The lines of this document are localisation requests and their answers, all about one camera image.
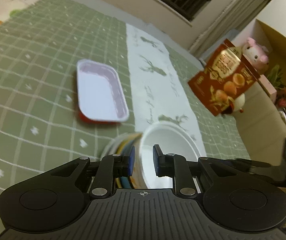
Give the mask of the potted plant with flowers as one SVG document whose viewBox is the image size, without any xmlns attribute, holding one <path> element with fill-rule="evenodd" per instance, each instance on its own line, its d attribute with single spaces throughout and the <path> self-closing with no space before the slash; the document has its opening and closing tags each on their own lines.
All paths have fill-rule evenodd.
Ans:
<svg viewBox="0 0 286 240">
<path fill-rule="evenodd" d="M 282 81 L 282 71 L 278 64 L 271 69 L 267 79 L 276 89 L 275 106 L 286 113 L 286 85 Z"/>
</svg>

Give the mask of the white egg shaped lamp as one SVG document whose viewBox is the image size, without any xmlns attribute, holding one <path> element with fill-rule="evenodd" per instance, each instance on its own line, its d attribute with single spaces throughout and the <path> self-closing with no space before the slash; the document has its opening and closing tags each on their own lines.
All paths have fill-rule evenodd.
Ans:
<svg viewBox="0 0 286 240">
<path fill-rule="evenodd" d="M 234 100 L 232 100 L 231 102 L 231 109 L 232 109 L 232 113 L 234 112 L 240 112 L 243 113 L 243 106 L 245 104 L 246 101 L 246 97 L 245 94 L 241 94 L 238 98 L 235 98 Z"/>
</svg>

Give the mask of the beige curtain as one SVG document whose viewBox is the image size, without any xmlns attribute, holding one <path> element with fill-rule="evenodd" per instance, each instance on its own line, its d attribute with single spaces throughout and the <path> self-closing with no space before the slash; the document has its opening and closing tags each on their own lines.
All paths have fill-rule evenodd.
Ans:
<svg viewBox="0 0 286 240">
<path fill-rule="evenodd" d="M 270 0 L 232 0 L 191 45 L 195 56 L 209 49 L 231 29 L 242 30 L 270 2 Z"/>
</svg>

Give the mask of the white deer table runner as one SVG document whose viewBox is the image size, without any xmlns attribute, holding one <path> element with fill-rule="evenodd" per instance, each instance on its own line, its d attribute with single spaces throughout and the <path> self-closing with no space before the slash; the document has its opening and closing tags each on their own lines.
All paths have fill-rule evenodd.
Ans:
<svg viewBox="0 0 286 240">
<path fill-rule="evenodd" d="M 201 142 L 198 121 L 164 44 L 126 25 L 132 107 L 137 131 L 157 121 L 169 121 L 195 142 Z"/>
</svg>

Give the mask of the red quail eggs bag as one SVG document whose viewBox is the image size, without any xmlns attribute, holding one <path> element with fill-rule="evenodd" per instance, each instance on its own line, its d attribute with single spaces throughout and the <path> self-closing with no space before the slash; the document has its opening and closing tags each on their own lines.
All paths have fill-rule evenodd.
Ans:
<svg viewBox="0 0 286 240">
<path fill-rule="evenodd" d="M 213 116 L 233 107 L 260 75 L 242 54 L 241 47 L 228 39 L 211 55 L 204 70 L 196 74 L 188 85 Z"/>
</svg>

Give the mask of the beige sofa backrest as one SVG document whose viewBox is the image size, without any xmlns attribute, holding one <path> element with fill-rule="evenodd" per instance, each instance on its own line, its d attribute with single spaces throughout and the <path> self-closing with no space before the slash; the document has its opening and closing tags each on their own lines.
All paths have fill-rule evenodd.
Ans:
<svg viewBox="0 0 286 240">
<path fill-rule="evenodd" d="M 232 114 L 244 146 L 251 159 L 277 163 L 286 138 L 286 124 L 258 83 L 245 92 L 245 97 L 243 113 Z"/>
</svg>

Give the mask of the white plastic noodle bowl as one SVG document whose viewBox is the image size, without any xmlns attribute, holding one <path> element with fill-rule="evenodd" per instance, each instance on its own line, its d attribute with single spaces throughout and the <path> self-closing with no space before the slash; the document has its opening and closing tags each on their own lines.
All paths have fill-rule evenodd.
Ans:
<svg viewBox="0 0 286 240">
<path fill-rule="evenodd" d="M 157 177 L 153 162 L 153 146 L 158 144 L 164 154 L 182 155 L 188 161 L 197 161 L 205 157 L 202 137 L 193 140 L 186 131 L 169 121 L 160 121 L 150 125 L 135 145 L 135 164 L 130 181 L 136 189 L 168 189 L 172 187 L 172 178 Z"/>
</svg>

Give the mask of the red rectangular foil tray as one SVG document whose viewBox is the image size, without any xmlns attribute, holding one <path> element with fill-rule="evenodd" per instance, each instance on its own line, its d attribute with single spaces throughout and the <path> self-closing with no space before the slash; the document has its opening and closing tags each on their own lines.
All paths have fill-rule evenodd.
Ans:
<svg viewBox="0 0 286 240">
<path fill-rule="evenodd" d="M 77 96 L 80 118 L 85 122 L 121 123 L 129 109 L 118 73 L 103 63 L 82 59 L 77 62 Z"/>
</svg>

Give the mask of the pink box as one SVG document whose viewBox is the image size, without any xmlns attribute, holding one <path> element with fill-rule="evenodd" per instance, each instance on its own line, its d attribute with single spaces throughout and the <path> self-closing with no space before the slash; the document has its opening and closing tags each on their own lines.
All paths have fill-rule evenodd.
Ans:
<svg viewBox="0 0 286 240">
<path fill-rule="evenodd" d="M 274 86 L 270 83 L 270 81 L 266 78 L 265 75 L 260 75 L 260 78 L 258 79 L 258 82 L 260 86 L 263 88 L 265 93 L 268 95 L 270 100 L 275 103 L 276 96 L 277 96 L 277 90 L 274 88 Z"/>
</svg>

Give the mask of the green checked tablecloth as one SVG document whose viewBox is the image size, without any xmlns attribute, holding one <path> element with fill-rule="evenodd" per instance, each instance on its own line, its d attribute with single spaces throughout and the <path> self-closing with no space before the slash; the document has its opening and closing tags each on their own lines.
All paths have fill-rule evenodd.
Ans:
<svg viewBox="0 0 286 240">
<path fill-rule="evenodd" d="M 98 160 L 117 136 L 137 131 L 126 25 L 72 0 L 40 0 L 14 10 L 0 24 L 0 194 L 72 159 Z M 206 156 L 249 158 L 235 119 L 213 116 L 191 92 L 187 82 L 200 63 L 164 46 L 196 115 Z M 95 125 L 78 118 L 76 64 L 81 59 L 117 71 L 129 108 L 125 123 Z"/>
</svg>

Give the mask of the pink plush toy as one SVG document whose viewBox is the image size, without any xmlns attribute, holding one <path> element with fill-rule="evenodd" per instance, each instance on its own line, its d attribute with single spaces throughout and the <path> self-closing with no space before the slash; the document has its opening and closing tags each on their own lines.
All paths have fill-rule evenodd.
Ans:
<svg viewBox="0 0 286 240">
<path fill-rule="evenodd" d="M 268 49 L 258 44 L 255 39 L 247 38 L 246 44 L 242 48 L 242 53 L 260 75 L 268 70 Z"/>
</svg>

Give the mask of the blue ceramic bowl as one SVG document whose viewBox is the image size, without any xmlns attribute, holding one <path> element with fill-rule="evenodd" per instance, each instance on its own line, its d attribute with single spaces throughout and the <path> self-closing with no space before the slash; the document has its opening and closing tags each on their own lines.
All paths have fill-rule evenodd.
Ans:
<svg viewBox="0 0 286 240">
<path fill-rule="evenodd" d="M 130 152 L 131 148 L 133 147 L 133 145 L 136 143 L 137 139 L 133 139 L 130 140 L 129 142 L 127 142 L 121 152 L 122 155 L 125 155 L 126 153 Z M 120 182 L 122 184 L 122 187 L 124 189 L 133 189 L 133 185 L 130 181 L 129 177 L 120 177 Z"/>
</svg>

